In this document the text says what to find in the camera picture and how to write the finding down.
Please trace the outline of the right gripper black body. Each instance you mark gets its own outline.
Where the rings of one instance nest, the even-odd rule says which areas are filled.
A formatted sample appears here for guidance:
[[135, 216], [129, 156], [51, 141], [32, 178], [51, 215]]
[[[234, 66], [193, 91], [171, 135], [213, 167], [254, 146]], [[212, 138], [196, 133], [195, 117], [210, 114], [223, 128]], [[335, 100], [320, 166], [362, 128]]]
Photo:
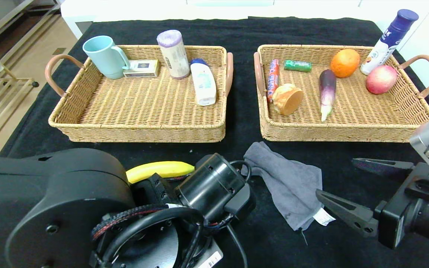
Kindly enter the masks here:
[[395, 249], [408, 233], [429, 239], [429, 166], [419, 163], [379, 213], [378, 239]]

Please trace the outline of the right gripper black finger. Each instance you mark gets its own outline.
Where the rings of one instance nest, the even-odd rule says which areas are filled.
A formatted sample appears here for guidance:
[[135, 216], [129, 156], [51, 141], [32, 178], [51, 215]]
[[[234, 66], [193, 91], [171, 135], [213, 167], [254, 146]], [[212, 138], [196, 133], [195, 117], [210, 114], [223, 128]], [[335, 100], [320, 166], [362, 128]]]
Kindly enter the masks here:
[[402, 174], [415, 168], [412, 162], [354, 158], [352, 164], [361, 170], [374, 174]]
[[378, 234], [379, 220], [370, 208], [320, 189], [315, 191], [315, 195], [328, 210], [361, 236], [375, 237]]

